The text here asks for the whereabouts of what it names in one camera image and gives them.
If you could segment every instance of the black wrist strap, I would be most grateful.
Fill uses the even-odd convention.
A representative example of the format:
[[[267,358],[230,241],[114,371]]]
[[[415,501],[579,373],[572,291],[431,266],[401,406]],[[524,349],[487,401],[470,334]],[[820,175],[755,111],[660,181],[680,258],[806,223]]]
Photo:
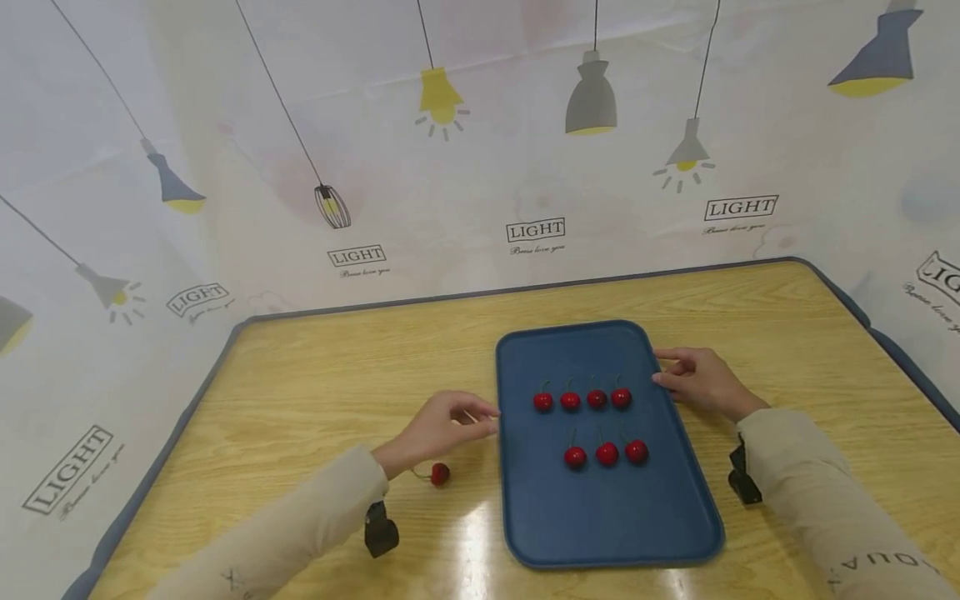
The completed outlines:
[[[743,436],[739,436],[739,438],[740,445],[730,453],[733,470],[727,476],[727,481],[740,498],[740,502],[749,506],[762,502],[763,494],[760,493],[754,480],[747,474],[747,448],[743,444]]]
[[[400,532],[396,523],[387,518],[387,505],[374,502],[367,509],[367,522],[363,531],[364,543],[375,559],[390,552],[400,544]]]

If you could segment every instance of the hand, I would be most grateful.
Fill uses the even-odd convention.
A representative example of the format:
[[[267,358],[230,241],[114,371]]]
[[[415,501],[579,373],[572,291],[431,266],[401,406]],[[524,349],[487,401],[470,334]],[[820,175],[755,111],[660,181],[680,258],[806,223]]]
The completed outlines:
[[[496,433],[500,411],[467,392],[437,392],[398,436],[373,451],[387,479],[423,461],[443,456],[460,444]]]
[[[676,360],[654,382],[670,391],[674,400],[716,411],[733,422],[770,405],[740,383],[727,363],[710,348],[656,349],[659,359]]]

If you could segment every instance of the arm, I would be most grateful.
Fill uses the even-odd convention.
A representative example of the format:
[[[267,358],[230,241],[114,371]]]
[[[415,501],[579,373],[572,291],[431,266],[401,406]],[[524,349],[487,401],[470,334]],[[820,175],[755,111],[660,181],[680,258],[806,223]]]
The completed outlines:
[[[432,396],[395,438],[356,446],[163,579],[149,600],[265,600],[364,524],[388,481],[497,430],[496,409],[473,394]]]
[[[148,598],[269,598],[360,529],[367,509],[388,487],[383,468],[368,450],[348,450],[181,564]]]
[[[737,423],[747,471],[839,600],[958,600],[936,567],[853,479],[809,417],[772,409],[708,348],[657,350],[676,360],[654,381],[675,400]]]

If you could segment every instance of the person's left hand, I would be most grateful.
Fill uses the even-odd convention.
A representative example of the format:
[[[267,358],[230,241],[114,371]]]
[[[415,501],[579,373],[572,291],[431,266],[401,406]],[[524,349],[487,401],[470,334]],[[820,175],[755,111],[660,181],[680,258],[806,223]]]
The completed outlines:
[[[423,404],[410,424],[373,451],[387,479],[423,461],[443,456],[460,444],[496,433],[500,411],[468,392],[437,392]]]

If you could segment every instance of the wooden table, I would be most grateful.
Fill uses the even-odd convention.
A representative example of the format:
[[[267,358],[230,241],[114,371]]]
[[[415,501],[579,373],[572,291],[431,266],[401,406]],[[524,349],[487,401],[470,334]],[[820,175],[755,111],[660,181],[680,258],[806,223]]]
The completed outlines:
[[[168,570],[353,444],[377,444],[433,391],[495,399],[504,334],[628,319],[656,346],[707,346],[771,403],[806,411],[854,473],[960,588],[960,436],[815,274],[784,262],[253,324],[239,337],[92,598],[142,598]],[[402,542],[362,535],[278,598],[752,600],[829,597],[762,505],[727,485],[732,429],[681,414],[727,529],[709,564],[537,572],[503,539],[496,440],[446,458],[436,490],[394,481]]]

